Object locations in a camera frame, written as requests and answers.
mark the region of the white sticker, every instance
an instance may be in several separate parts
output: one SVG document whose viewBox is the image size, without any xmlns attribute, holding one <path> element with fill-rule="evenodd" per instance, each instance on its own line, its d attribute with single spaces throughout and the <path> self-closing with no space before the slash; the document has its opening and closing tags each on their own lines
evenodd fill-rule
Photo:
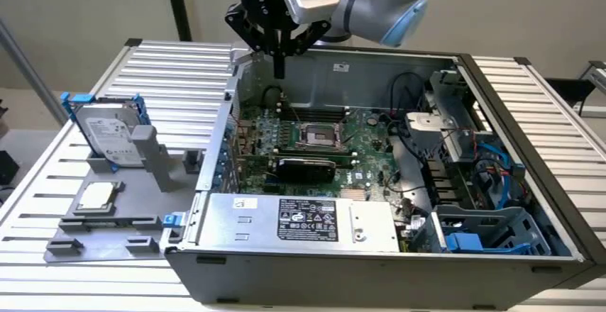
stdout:
<svg viewBox="0 0 606 312">
<path fill-rule="evenodd" d="M 334 64 L 333 65 L 333 71 L 336 71 L 336 72 L 349 72 L 350 71 L 350 65 L 349 64 Z"/>
<path fill-rule="evenodd" d="M 257 209 L 257 197 L 237 197 L 234 209 Z"/>
<path fill-rule="evenodd" d="M 87 118 L 97 144 L 106 158 L 122 166 L 142 166 L 142 158 L 126 123 L 115 118 Z"/>
</svg>

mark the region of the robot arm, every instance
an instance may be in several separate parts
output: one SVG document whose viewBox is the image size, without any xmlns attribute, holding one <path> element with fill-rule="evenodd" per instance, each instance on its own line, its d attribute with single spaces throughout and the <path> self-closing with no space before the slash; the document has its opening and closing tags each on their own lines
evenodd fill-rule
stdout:
<svg viewBox="0 0 606 312">
<path fill-rule="evenodd" d="M 242 0 L 226 22 L 253 50 L 274 57 L 274 76 L 282 79 L 286 57 L 303 54 L 319 40 L 344 41 L 354 34 L 398 46 L 425 7 L 425 0 Z M 293 37 L 302 24 L 307 29 Z"/>
</svg>

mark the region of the black pole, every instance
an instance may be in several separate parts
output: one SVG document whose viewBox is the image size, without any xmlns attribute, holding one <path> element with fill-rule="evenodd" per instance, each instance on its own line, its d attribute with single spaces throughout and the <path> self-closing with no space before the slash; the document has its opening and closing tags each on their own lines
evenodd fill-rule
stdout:
<svg viewBox="0 0 606 312">
<path fill-rule="evenodd" d="M 187 19 L 187 9 L 185 0 L 171 0 L 173 15 L 178 26 L 179 40 L 191 41 L 190 21 Z"/>
</svg>

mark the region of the power supply label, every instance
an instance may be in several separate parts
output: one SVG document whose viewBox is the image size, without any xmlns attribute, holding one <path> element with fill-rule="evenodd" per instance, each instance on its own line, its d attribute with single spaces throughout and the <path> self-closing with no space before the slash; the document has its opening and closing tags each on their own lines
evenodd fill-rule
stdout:
<svg viewBox="0 0 606 312">
<path fill-rule="evenodd" d="M 282 240 L 338 242 L 336 202 L 281 199 L 278 237 Z"/>
</svg>

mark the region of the capacitor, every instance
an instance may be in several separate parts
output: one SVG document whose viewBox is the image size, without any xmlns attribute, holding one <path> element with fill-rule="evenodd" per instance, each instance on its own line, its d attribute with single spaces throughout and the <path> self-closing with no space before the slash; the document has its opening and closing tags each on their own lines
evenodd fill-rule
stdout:
<svg viewBox="0 0 606 312">
<path fill-rule="evenodd" d="M 369 126 L 377 126 L 377 124 L 380 124 L 380 120 L 374 117 L 370 117 L 368 119 L 368 124 L 369 124 Z"/>
</svg>

